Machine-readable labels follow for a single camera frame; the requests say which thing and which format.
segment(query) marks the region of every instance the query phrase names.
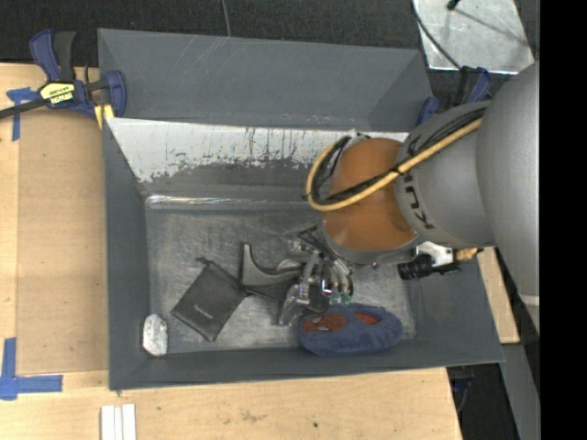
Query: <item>blue cloth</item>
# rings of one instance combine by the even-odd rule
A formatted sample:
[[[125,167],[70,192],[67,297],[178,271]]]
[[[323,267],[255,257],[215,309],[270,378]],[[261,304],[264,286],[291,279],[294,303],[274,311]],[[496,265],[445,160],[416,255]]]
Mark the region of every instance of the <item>blue cloth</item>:
[[[322,313],[341,314],[347,324],[338,331],[304,333],[304,321],[320,314],[308,314],[300,319],[297,335],[300,344],[319,356],[334,357],[369,354],[395,346],[404,333],[402,322],[384,308],[353,303],[349,306],[331,305]],[[377,324],[364,323],[355,313],[372,315],[380,321]]]

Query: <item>yellow cable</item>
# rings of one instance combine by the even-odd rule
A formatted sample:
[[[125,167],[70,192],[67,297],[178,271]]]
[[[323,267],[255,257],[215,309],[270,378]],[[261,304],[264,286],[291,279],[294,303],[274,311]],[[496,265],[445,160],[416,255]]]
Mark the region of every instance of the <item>yellow cable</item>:
[[[412,169],[418,163],[427,160],[435,153],[438,153],[442,149],[445,149],[446,147],[456,142],[460,138],[463,138],[467,134],[470,134],[470,132],[477,130],[481,125],[481,122],[482,120],[479,118],[467,124],[466,126],[461,127],[459,130],[456,130],[452,134],[447,135],[442,140],[431,145],[430,147],[423,149],[421,152],[417,153],[412,158],[402,162],[398,166],[397,170],[389,172],[383,178],[375,182],[373,185],[369,186],[364,191],[358,192],[355,195],[342,201],[338,201],[336,203],[317,203],[312,194],[312,183],[314,182],[314,177],[316,176],[316,173],[318,171],[318,168],[320,168],[322,161],[328,155],[328,153],[330,153],[330,151],[332,151],[332,149],[336,146],[337,142],[335,142],[320,154],[320,156],[317,158],[316,162],[314,163],[312,169],[308,174],[308,179],[305,182],[305,194],[308,198],[308,202],[310,203],[312,208],[316,209],[319,212],[333,212],[335,210],[340,210],[344,207],[348,207],[349,205],[356,204],[358,201],[361,201],[366,197],[369,197],[371,194],[376,193],[377,191],[384,188],[391,182],[395,181],[398,178],[398,176],[400,176],[400,174],[404,174],[405,172]]]

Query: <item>gray metal cylinder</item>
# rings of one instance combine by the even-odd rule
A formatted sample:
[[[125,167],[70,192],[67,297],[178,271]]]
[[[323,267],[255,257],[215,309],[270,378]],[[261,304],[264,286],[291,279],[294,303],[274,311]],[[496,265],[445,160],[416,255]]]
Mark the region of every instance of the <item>gray metal cylinder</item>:
[[[477,174],[495,242],[515,284],[538,296],[539,62],[510,80],[483,116]]]
[[[482,117],[489,103],[464,104],[435,115],[405,140],[405,160],[456,127]],[[477,182],[477,132],[472,132],[413,167],[395,182],[395,198],[406,221],[423,240],[447,248],[493,245]]]

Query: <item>blue tape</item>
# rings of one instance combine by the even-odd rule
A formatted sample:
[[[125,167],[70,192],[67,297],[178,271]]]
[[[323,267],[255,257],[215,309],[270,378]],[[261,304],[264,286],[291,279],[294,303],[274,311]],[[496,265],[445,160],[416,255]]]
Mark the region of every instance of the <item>blue tape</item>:
[[[4,341],[2,376],[0,376],[0,400],[13,401],[20,393],[63,391],[63,375],[17,377],[16,364],[17,339],[12,337]]]
[[[16,90],[8,90],[6,96],[15,105],[20,105],[23,101],[35,101],[39,99],[39,94],[30,88],[18,88]],[[12,121],[12,141],[15,142],[20,138],[20,114],[16,113]]]

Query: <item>blue sponge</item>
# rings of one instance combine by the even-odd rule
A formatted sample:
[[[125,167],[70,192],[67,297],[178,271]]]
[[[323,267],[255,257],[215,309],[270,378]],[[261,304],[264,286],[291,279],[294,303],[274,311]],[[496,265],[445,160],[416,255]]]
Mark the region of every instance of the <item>blue sponge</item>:
[[[369,354],[395,346],[404,327],[397,316],[377,306],[331,305],[321,314],[308,314],[297,327],[300,344],[319,356]]]

